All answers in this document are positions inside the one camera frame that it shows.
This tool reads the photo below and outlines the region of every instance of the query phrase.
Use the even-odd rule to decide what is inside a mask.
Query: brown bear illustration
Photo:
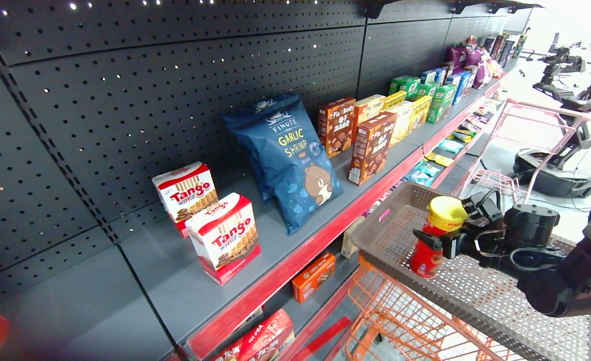
[[[311,166],[305,168],[305,189],[307,193],[316,199],[316,204],[319,206],[325,203],[332,197],[334,187],[332,187],[332,176],[317,166],[311,163]]]

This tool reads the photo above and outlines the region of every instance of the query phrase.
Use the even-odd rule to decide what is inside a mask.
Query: purple snack bag
[[[474,89],[480,89],[483,85],[487,84],[491,78],[490,69],[486,62],[479,62],[478,66],[479,68],[474,77],[474,85],[472,85]]]
[[[467,48],[447,48],[447,61],[454,62],[454,68],[463,68],[465,66],[465,52]]]
[[[467,48],[465,50],[465,66],[478,65],[483,57],[483,51],[479,48]]]

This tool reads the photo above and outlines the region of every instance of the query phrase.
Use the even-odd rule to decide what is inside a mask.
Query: yellow lid
[[[429,203],[429,208],[447,222],[463,223],[468,217],[461,200],[454,197],[435,197]]]

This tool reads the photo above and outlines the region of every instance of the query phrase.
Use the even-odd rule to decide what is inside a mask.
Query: green box
[[[433,96],[436,93],[436,89],[438,88],[438,84],[436,83],[426,83],[418,85],[418,93],[414,100],[419,100],[423,96]]]
[[[452,100],[456,94],[456,86],[446,84],[442,87],[436,88],[429,108],[429,115],[427,116],[427,123],[435,124],[447,114],[447,111],[452,106]]]
[[[418,95],[418,86],[420,85],[420,78],[407,78],[400,85],[399,91],[406,91],[407,97],[405,100],[412,101]]]
[[[389,84],[389,94],[387,95],[392,95],[398,91],[400,91],[400,86],[405,84],[405,82],[410,79],[411,76],[408,75],[403,75],[403,76],[398,76],[398,78],[393,78],[391,80],[391,83]]]

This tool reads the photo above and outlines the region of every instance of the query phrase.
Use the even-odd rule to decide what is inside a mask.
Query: cart handle
[[[559,114],[566,114],[569,116],[573,116],[576,118],[575,123],[580,123],[582,121],[591,121],[591,117],[587,116],[587,113],[577,112],[575,110],[563,109],[563,108],[552,108],[552,107],[545,107],[540,104],[529,103],[528,101],[516,100],[513,98],[508,98],[507,103],[512,103],[516,105],[525,105],[526,107],[532,107],[536,109],[548,110],[550,112],[555,112]]]

